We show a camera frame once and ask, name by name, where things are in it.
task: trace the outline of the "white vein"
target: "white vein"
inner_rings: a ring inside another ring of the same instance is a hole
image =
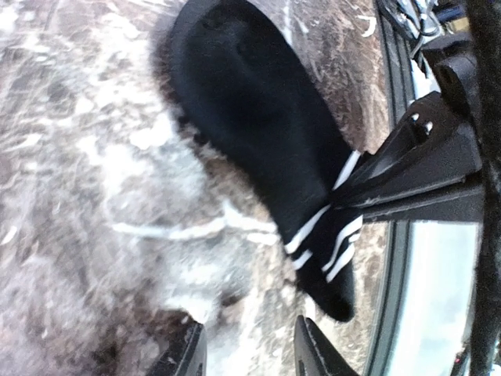
[[[257,219],[246,217],[239,213],[229,202],[222,203],[223,216],[212,219],[210,222],[199,226],[182,228],[159,227],[159,226],[135,226],[128,223],[116,223],[112,228],[118,233],[124,233],[135,237],[145,237],[166,240],[192,240],[207,237],[208,235],[221,232],[224,228],[234,228],[244,231],[261,231],[264,233],[274,233],[276,224],[273,222],[261,222]]]

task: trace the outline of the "black plastic bracket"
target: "black plastic bracket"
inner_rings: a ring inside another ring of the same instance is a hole
[[[442,94],[415,101],[377,153],[332,193],[339,208],[361,208],[367,222],[480,222],[484,190],[474,129],[476,60],[467,35],[424,47]]]
[[[204,326],[193,322],[184,335],[169,340],[168,350],[147,376],[205,376],[207,336]]]
[[[358,376],[319,327],[303,316],[296,320],[294,355],[297,376]]]

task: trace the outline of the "black plastic edge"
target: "black plastic edge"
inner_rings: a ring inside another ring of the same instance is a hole
[[[391,26],[374,2],[387,92],[389,126],[392,130],[410,103],[414,92],[409,45]],[[365,376],[383,376],[388,371],[395,337],[400,321],[409,270],[410,222],[389,222],[384,275],[380,286],[379,309],[374,318],[374,329]]]

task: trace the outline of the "brown marble surface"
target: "brown marble surface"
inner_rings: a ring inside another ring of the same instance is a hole
[[[368,0],[257,0],[347,139],[387,131]],[[357,316],[322,317],[291,283],[245,176],[178,132],[150,67],[182,2],[0,0],[0,374],[141,375],[190,318],[207,375],[292,375],[295,316],[363,368],[385,226],[357,243]],[[160,28],[155,27],[158,18]]]

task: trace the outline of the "white stripe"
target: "white stripe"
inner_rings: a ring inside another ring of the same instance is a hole
[[[309,221],[302,226],[299,231],[294,235],[289,244],[285,246],[285,252],[288,255],[292,255],[301,245],[303,240],[311,233],[315,224],[319,221],[320,217],[330,208],[330,205],[327,205],[325,208],[320,210],[318,213],[313,215]]]
[[[307,249],[306,251],[303,252],[300,258],[297,260],[292,261],[292,266],[294,267],[294,270],[299,270],[303,266],[305,266],[305,263],[313,256],[312,252]]]
[[[332,268],[329,274],[327,274],[326,280],[327,283],[330,283],[336,275],[343,269],[355,255],[355,245],[350,244],[350,246],[346,249],[346,251],[340,256],[337,260],[336,265]]]
[[[341,169],[341,173],[337,177],[336,184],[334,184],[333,190],[336,190],[339,188],[341,184],[343,184],[348,177],[351,175],[353,172],[353,168],[357,165],[357,162],[359,161],[361,154],[357,150],[354,150],[351,154],[346,163],[344,164],[343,168]]]
[[[354,219],[353,221],[349,222],[337,235],[336,238],[336,244],[334,245],[334,249],[332,252],[332,257],[330,258],[330,261],[325,264],[322,267],[322,271],[326,272],[327,270],[330,269],[330,267],[334,264],[334,261],[336,261],[336,256],[337,252],[339,251],[339,247],[343,243],[345,237],[348,237],[352,235],[353,233],[356,233],[362,228],[363,224],[363,217],[360,215],[358,218]]]
[[[350,243],[355,243],[358,239],[360,239],[360,233],[356,233],[355,235],[351,235],[348,241]]]

